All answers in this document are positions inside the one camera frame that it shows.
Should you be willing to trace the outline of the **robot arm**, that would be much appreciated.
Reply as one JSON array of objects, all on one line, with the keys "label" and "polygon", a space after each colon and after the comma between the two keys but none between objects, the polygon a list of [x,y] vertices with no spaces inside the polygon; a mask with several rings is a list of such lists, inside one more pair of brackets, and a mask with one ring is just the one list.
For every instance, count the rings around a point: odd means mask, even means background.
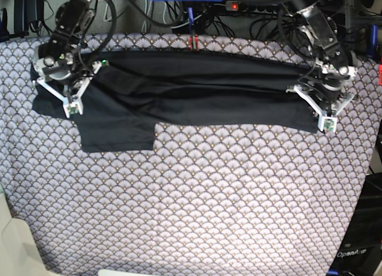
[{"label": "robot arm", "polygon": [[[97,4],[110,8],[112,22],[107,36],[89,54],[82,54],[85,35],[97,14]],[[65,97],[79,92],[81,85],[96,74],[94,63],[116,30],[116,8],[112,0],[69,0],[56,13],[56,28],[48,41],[35,48],[32,64],[39,77]]]},{"label": "robot arm", "polygon": [[[271,0],[271,4],[279,6],[277,27],[282,40],[308,64],[297,82],[301,93],[312,106],[336,114],[354,97],[344,93],[344,86],[356,76],[357,60],[340,41],[335,21],[319,9],[319,1]],[[298,21],[296,29],[307,39],[307,46],[288,37],[282,25],[285,15]]]}]

